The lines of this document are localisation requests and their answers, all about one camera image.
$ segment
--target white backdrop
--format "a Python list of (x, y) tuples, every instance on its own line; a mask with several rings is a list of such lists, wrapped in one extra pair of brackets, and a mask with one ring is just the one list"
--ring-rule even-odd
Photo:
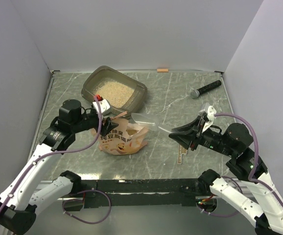
[(0, 193), (26, 164), (49, 81), (11, 1), (0, 0)]
[(283, 196), (283, 1), (263, 2), (224, 76), (233, 110), (253, 125)]
[(12, 0), (51, 70), (224, 71), (262, 0)]

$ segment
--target black microphone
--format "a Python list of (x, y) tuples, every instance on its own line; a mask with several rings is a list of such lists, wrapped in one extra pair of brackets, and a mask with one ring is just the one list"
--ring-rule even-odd
[(222, 85), (221, 80), (217, 80), (217, 81), (212, 82), (212, 83), (210, 83), (210, 84), (208, 84), (208, 85), (206, 85), (202, 88), (199, 88), (197, 90), (192, 90), (190, 92), (190, 97), (193, 98), (193, 99), (197, 99), (201, 94), (209, 92), (209, 91), (211, 91), (211, 90), (213, 90), (213, 89), (215, 89), (215, 88), (217, 88), (221, 85)]

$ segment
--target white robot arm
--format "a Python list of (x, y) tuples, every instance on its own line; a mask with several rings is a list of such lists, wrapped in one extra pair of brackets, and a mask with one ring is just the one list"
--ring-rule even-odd
[(90, 113), (84, 109), (78, 100), (66, 100), (59, 109), (50, 127), (44, 131), (40, 143), (24, 166), (22, 171), (10, 186), (0, 194), (0, 224), (17, 235), (25, 234), (33, 225), (36, 216), (58, 198), (77, 193), (81, 190), (81, 177), (70, 171), (63, 172), (49, 186), (34, 193), (44, 174), (57, 162), (59, 157), (75, 141), (75, 134), (95, 128), (101, 135), (106, 135), (118, 124), (107, 118), (102, 124), (102, 115), (110, 111), (107, 100), (97, 100), (90, 108)]
[(199, 114), (193, 122), (174, 128), (169, 137), (192, 151), (201, 145), (231, 157), (227, 167), (250, 190), (257, 203), (235, 190), (211, 169), (198, 178), (201, 188), (232, 205), (250, 221), (258, 235), (283, 235), (283, 199), (259, 156), (256, 162), (256, 153), (249, 148), (254, 139), (248, 129), (244, 124), (233, 123), (221, 134), (222, 130), (213, 126), (215, 116), (242, 118), (232, 114), (216, 115), (216, 110), (209, 104), (205, 104)]

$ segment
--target plastic tray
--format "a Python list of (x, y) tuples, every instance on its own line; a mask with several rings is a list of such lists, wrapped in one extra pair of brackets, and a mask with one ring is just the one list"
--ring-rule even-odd
[(95, 95), (94, 92), (101, 86), (101, 84), (107, 81), (116, 81), (134, 89), (132, 96), (121, 108), (112, 106), (111, 112), (113, 114), (118, 115), (127, 111), (127, 115), (123, 116), (124, 118), (127, 118), (131, 116), (131, 113), (137, 112), (142, 107), (147, 96), (147, 87), (143, 83), (136, 81), (108, 66), (99, 67), (88, 77), (82, 89), (83, 98), (89, 102), (93, 102)]

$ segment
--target marble table surface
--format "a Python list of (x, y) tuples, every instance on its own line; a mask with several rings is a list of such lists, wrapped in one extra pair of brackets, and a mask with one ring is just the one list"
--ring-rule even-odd
[[(81, 89), (90, 73), (55, 72), (47, 99), (37, 140), (49, 127), (52, 119), (67, 99), (78, 99), (85, 108), (90, 103), (81, 96)], [(181, 126), (194, 120), (202, 104), (208, 102), (218, 113), (231, 113), (230, 104), (223, 86), (200, 96), (190, 97), (191, 88), (200, 88), (218, 79), (214, 72), (129, 72), (126, 75), (146, 85), (148, 96), (140, 113), (157, 115), (166, 125)], [(234, 122), (231, 117), (218, 117), (214, 124), (224, 131)], [(81, 148), (93, 140), (90, 131), (76, 135), (69, 149)], [(203, 147), (188, 151), (183, 163), (177, 164), (178, 144), (163, 134), (149, 131), (145, 140), (149, 143), (133, 155), (114, 156), (99, 151), (97, 143), (83, 152), (65, 154), (45, 175), (44, 180), (53, 180), (65, 170), (70, 170), (86, 179), (180, 179), (198, 178), (206, 169), (221, 175), (233, 176), (225, 166), (229, 157)]]

